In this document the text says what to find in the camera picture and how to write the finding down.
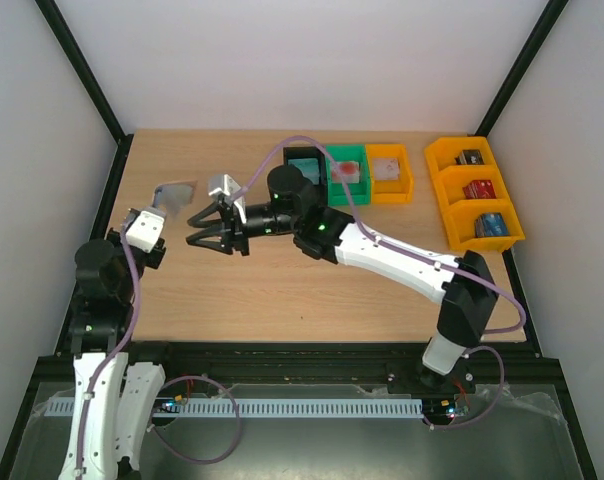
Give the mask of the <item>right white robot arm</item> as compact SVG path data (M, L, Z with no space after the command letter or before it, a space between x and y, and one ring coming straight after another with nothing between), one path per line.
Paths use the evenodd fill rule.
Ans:
M267 175L270 200L249 205L240 186L227 174L212 179L212 202L188 220L188 245L226 255L249 253L249 241L289 235L314 260L357 267L404 285L439 305L436 332L416 368L427 390L437 392L463 375L454 370L479 345L498 295L485 259L438 254L403 243L324 204L316 186L291 165Z

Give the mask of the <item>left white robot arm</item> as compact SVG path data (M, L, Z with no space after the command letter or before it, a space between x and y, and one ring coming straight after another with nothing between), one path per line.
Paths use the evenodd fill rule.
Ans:
M165 380L153 361L131 363L126 350L145 268L166 252L162 228L136 222L124 233L82 245L69 327L75 398L62 479L136 479L153 403Z

